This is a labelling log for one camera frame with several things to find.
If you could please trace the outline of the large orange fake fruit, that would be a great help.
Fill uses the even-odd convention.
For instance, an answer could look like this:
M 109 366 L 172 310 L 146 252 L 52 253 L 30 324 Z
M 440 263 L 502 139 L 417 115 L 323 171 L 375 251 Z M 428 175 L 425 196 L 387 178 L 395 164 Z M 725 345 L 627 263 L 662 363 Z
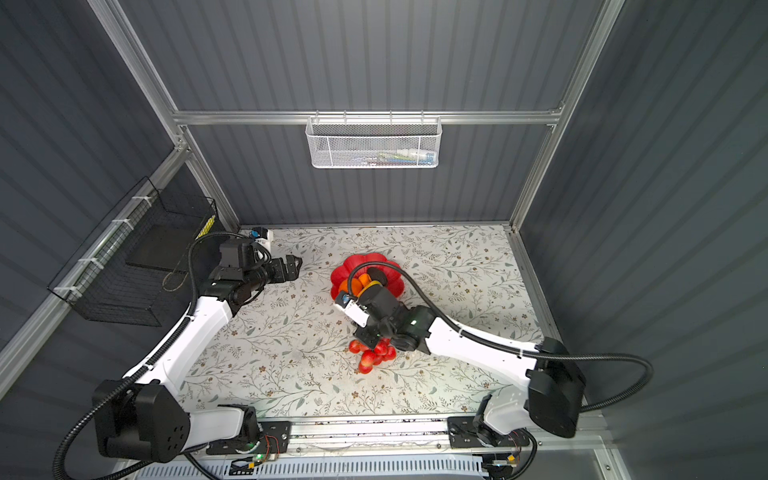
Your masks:
M 341 282 L 338 286 L 338 293 L 359 297 L 366 289 L 375 285 L 380 285 L 380 282 L 373 280 L 368 274 L 364 274 L 361 277 L 353 278 L 351 281 Z

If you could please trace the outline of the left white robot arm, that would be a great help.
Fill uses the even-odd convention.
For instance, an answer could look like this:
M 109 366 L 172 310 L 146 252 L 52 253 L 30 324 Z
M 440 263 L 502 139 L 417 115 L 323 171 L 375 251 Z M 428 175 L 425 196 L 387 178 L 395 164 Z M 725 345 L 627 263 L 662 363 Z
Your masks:
M 178 396 L 191 367 L 217 333 L 270 284 L 298 279 L 301 258 L 274 258 L 268 247 L 241 235 L 224 238 L 220 259 L 161 342 L 120 381 L 102 382 L 93 395 L 97 448 L 104 457 L 166 463 L 199 446 L 225 442 L 245 451 L 263 437 L 254 408 L 224 405 L 201 413 Z

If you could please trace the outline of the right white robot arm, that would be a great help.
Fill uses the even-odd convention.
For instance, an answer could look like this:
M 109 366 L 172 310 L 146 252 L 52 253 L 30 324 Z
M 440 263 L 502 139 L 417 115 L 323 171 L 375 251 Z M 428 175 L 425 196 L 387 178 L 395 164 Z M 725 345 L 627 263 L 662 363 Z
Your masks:
M 338 293 L 335 306 L 356 326 L 355 339 L 380 355 L 419 351 L 460 360 L 502 380 L 503 387 L 483 397 L 469 427 L 482 445 L 517 440 L 522 429 L 532 426 L 560 438 L 575 436 L 586 386 L 583 373 L 574 363 L 524 354 L 565 355 L 559 341 L 546 337 L 536 345 L 451 324 L 427 306 L 406 306 L 376 282 L 357 298 Z

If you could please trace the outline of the red fake grape bunch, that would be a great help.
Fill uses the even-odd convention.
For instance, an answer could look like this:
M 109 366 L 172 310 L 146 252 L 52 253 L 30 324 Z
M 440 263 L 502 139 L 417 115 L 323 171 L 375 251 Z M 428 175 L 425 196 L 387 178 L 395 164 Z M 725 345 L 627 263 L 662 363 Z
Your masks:
M 393 361 L 397 356 L 397 351 L 389 339 L 381 339 L 372 348 L 359 340 L 352 340 L 348 344 L 348 351 L 360 355 L 357 371 L 361 374 L 371 373 L 375 366 Z

